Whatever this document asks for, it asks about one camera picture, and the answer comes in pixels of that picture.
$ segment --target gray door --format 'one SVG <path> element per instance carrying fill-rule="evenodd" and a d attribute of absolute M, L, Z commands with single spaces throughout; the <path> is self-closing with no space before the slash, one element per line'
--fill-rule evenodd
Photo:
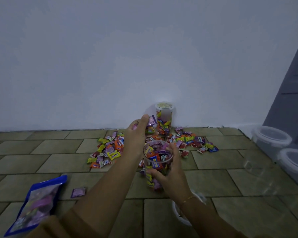
<path fill-rule="evenodd" d="M 298 149 L 298 50 L 264 122 L 265 126 L 287 132 Z"/>

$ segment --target brown sleeve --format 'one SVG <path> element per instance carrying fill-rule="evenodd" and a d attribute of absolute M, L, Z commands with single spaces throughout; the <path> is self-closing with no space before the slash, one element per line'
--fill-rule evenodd
<path fill-rule="evenodd" d="M 50 216 L 35 228 L 27 238 L 79 238 L 100 237 L 86 224 L 72 209 L 66 212 L 59 220 Z"/>

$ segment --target white wall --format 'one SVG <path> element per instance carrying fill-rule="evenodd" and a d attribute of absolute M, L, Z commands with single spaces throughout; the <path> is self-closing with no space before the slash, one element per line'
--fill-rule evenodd
<path fill-rule="evenodd" d="M 0 0 L 0 131 L 262 124 L 298 0 Z"/>

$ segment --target candy jar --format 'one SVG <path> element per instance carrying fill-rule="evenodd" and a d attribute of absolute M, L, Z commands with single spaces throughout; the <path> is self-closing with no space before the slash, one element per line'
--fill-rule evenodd
<path fill-rule="evenodd" d="M 167 175 L 173 158 L 173 151 L 170 144 L 163 140 L 153 140 L 144 146 L 144 167 L 145 173 L 148 169 L 156 169 L 163 175 Z M 154 190 L 162 189 L 161 184 L 150 174 L 146 173 L 147 185 Z"/>
<path fill-rule="evenodd" d="M 168 135 L 171 129 L 172 111 L 174 106 L 170 102 L 159 102 L 156 104 L 157 131 L 161 135 Z"/>

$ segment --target bracelet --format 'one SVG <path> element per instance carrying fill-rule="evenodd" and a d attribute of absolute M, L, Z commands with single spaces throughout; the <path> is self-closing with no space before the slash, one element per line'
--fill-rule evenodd
<path fill-rule="evenodd" d="M 181 209 L 181 207 L 184 205 L 185 202 L 187 202 L 188 200 L 190 200 L 191 198 L 194 198 L 195 196 L 190 196 L 189 198 L 187 198 L 185 201 L 183 201 L 183 203 L 181 205 L 179 205 L 179 209 Z"/>

